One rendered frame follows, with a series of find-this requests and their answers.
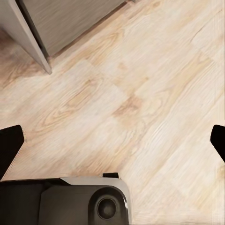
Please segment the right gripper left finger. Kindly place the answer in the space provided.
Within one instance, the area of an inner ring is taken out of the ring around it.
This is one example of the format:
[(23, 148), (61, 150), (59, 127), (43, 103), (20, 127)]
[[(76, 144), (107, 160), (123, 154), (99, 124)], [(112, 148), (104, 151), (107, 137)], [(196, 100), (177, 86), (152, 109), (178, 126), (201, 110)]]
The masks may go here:
[(24, 143), (20, 125), (0, 130), (0, 181)]

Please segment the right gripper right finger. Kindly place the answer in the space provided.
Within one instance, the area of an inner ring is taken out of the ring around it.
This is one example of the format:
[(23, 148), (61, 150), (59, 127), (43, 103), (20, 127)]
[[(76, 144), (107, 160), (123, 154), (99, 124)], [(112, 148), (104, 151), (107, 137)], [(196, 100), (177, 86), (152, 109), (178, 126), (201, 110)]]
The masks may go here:
[(225, 162), (225, 127), (221, 125), (214, 125), (211, 136), (210, 142), (221, 156), (223, 161)]

